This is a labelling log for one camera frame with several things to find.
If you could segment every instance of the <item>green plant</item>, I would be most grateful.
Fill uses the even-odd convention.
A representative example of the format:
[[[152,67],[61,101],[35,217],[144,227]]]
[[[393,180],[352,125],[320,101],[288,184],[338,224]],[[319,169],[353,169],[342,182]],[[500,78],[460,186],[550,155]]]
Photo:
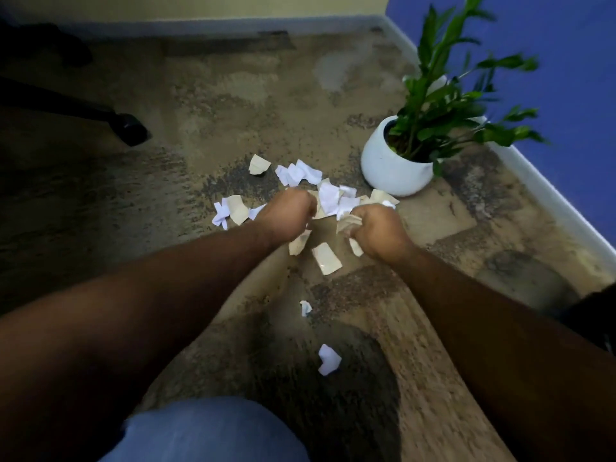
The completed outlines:
[[[530,126],[519,124],[527,118],[537,117],[537,108],[513,107],[498,122],[480,123],[476,117],[485,114],[484,103],[497,101],[493,80],[499,68],[534,71],[539,64],[536,58],[524,58],[522,54],[479,61],[473,67],[471,53],[466,52],[463,72],[449,82],[441,79],[447,71],[451,48],[457,44],[481,45],[476,38],[464,37],[463,30],[468,18],[495,21],[494,14],[481,9],[483,0],[465,0],[462,12],[455,7],[437,14],[431,5],[424,19],[423,31],[417,53],[420,61],[419,77],[405,76],[408,94],[406,103],[398,112],[393,126],[387,131],[387,142],[396,153],[416,162],[434,162],[435,175],[441,175],[439,159],[456,155],[467,142],[494,141],[501,146],[511,146],[514,141],[533,139],[546,140]],[[472,91],[463,92],[460,79],[479,73]],[[452,136],[452,130],[464,128],[466,132]]]

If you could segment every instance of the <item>human arm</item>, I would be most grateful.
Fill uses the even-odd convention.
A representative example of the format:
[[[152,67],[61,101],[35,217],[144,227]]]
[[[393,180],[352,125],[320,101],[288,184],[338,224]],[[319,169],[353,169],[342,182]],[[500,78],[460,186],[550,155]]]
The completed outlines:
[[[412,243],[379,204],[353,214],[353,237],[409,286],[451,360],[520,460],[603,460],[616,454],[616,361]]]
[[[0,318],[0,459],[96,459],[151,382],[317,208],[289,189],[228,232],[127,263]]]

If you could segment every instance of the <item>blue wall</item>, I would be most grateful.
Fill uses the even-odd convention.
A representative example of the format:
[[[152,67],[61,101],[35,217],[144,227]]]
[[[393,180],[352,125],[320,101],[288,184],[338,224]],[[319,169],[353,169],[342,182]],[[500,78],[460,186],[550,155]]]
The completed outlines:
[[[464,0],[389,0],[386,13],[419,44],[430,3],[441,11]],[[616,0],[485,0],[483,7],[498,21],[467,22],[465,33],[483,41],[473,60],[492,51],[540,61],[533,73],[497,72],[504,102],[489,112],[539,107],[532,124],[552,145],[517,147],[616,246]],[[454,74],[465,53],[459,46],[452,55]]]

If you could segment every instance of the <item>hand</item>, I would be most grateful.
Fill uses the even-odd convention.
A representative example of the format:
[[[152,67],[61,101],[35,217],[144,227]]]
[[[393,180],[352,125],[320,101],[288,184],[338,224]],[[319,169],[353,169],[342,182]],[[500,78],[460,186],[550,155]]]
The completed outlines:
[[[363,225],[353,229],[350,236],[368,256],[393,264],[415,247],[394,209],[366,204],[356,207],[351,214],[361,217]]]
[[[304,233],[306,224],[317,213],[317,199],[305,190],[289,188],[276,193],[261,209],[256,221],[266,224],[276,240],[282,244]]]

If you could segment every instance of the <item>person's leg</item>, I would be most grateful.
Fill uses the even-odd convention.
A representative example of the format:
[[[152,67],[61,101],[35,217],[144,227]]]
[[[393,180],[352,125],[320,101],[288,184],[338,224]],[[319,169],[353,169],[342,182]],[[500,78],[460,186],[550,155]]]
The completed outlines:
[[[137,414],[101,462],[308,462],[304,445],[266,408],[240,397],[176,402]]]

